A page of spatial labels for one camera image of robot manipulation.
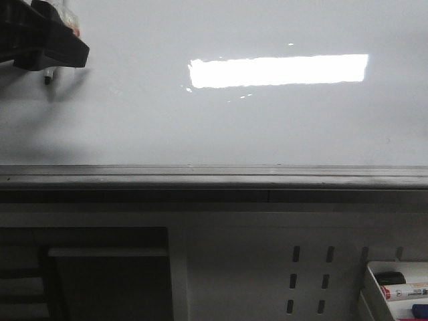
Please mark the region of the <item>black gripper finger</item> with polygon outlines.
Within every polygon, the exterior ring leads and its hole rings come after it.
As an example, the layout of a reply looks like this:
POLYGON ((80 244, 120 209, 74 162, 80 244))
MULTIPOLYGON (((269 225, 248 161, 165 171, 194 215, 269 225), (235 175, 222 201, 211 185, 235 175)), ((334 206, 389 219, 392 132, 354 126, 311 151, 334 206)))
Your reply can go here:
POLYGON ((67 17, 75 15, 53 1, 2 1, 1 62, 27 71, 85 67, 90 48, 67 17))

